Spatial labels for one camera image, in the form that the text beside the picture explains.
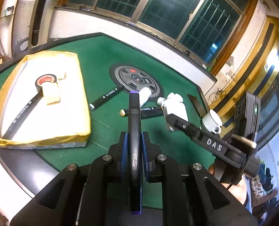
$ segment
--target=green felt surface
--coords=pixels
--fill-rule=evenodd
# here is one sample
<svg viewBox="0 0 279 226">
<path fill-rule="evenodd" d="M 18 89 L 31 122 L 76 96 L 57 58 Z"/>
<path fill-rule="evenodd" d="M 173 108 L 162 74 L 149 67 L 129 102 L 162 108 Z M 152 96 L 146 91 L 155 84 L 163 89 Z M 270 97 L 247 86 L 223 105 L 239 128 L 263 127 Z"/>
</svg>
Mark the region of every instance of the green felt surface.
<svg viewBox="0 0 279 226">
<path fill-rule="evenodd" d="M 109 75 L 110 66 L 116 63 L 130 64 L 157 79 L 164 89 L 165 96 L 170 92 L 179 93 L 184 98 L 189 121 L 200 125 L 200 118 L 187 97 L 187 94 L 194 95 L 202 103 L 196 86 L 148 55 L 106 36 L 67 43 L 51 50 L 78 54 L 88 103 L 115 87 Z M 10 71 L 9 69 L 0 75 L 0 88 Z M 156 106 L 156 103 L 148 102 L 145 106 Z M 119 115 L 119 110 L 123 108 L 128 108 L 128 94 L 120 92 L 99 109 L 90 112 L 92 134 L 85 148 L 36 152 L 57 170 L 62 170 L 70 163 L 79 166 L 91 163 L 95 158 L 106 154 L 110 145 L 118 142 L 122 131 L 127 131 L 128 118 Z M 142 120 L 142 131 L 148 131 L 151 142 L 159 145 L 162 153 L 179 163 L 199 162 L 208 167 L 214 161 L 210 152 L 190 141 L 183 133 L 169 131 L 164 117 Z M 111 185 L 109 193 L 118 199 L 126 199 L 117 185 Z M 161 184 L 144 183 L 143 205 L 162 208 Z"/>
</svg>

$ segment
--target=marker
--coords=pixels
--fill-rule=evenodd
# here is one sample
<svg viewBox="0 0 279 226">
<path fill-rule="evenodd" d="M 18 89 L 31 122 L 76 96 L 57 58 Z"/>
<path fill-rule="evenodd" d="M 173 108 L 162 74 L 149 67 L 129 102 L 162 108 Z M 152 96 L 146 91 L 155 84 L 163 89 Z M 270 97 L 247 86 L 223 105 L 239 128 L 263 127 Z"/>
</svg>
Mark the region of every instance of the marker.
<svg viewBox="0 0 279 226">
<path fill-rule="evenodd" d="M 141 108 L 141 118 L 142 119 L 148 119 L 148 118 L 153 118 L 153 117 L 158 117 L 164 115 L 163 113 L 163 108 L 162 107 L 146 107 L 146 108 Z M 120 110 L 119 114 L 122 117 L 128 116 L 128 109 L 122 109 Z"/>
<path fill-rule="evenodd" d="M 93 101 L 92 103 L 89 104 L 89 109 L 91 111 L 96 110 L 103 104 L 105 104 L 108 100 L 112 99 L 115 95 L 117 95 L 120 91 L 122 91 L 124 86 L 122 87 L 116 87 L 106 94 L 104 94 L 102 97 L 98 98 L 97 100 Z"/>
</svg>

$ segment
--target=white cup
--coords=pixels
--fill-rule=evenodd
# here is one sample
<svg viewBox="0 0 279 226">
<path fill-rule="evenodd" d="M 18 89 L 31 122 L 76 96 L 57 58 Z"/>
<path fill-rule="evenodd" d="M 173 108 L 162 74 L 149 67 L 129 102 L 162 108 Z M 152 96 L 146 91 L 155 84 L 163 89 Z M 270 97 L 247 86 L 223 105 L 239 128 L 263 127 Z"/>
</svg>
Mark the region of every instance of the white cup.
<svg viewBox="0 0 279 226">
<path fill-rule="evenodd" d="M 210 110 L 210 112 L 202 118 L 202 124 L 209 132 L 215 134 L 221 133 L 222 121 L 214 110 Z"/>
</svg>

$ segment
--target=cup handle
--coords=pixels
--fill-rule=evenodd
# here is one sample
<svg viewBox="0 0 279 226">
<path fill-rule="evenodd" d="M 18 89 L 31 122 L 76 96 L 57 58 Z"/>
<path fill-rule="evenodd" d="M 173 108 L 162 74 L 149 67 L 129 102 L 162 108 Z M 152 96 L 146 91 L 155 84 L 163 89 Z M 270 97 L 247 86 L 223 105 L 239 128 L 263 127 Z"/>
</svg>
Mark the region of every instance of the cup handle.
<svg viewBox="0 0 279 226">
<path fill-rule="evenodd" d="M 212 130 L 213 133 L 215 133 L 215 134 L 221 133 L 221 127 L 220 126 L 217 126 L 215 129 Z"/>
</svg>

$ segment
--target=metal screw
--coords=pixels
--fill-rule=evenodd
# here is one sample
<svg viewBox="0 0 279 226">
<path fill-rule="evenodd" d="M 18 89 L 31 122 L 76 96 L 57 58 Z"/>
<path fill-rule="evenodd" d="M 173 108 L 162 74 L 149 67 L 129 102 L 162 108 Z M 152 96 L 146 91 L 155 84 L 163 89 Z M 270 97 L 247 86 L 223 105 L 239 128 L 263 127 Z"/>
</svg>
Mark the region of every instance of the metal screw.
<svg viewBox="0 0 279 226">
<path fill-rule="evenodd" d="M 73 170 L 75 170 L 76 168 L 77 168 L 77 165 L 76 165 L 76 164 L 69 164 L 69 165 L 67 166 L 67 169 L 70 170 L 70 171 L 73 171 Z"/>
<path fill-rule="evenodd" d="M 103 160 L 104 161 L 110 161 L 112 159 L 112 156 L 111 155 L 104 155 L 103 156 Z"/>
<path fill-rule="evenodd" d="M 158 155 L 157 158 L 160 160 L 160 161 L 164 161 L 165 159 L 167 159 L 167 157 L 165 155 Z"/>
<path fill-rule="evenodd" d="M 193 164 L 193 168 L 194 168 L 195 170 L 200 170 L 200 169 L 202 168 L 202 165 L 201 165 L 200 163 L 194 163 L 194 164 Z"/>
</svg>

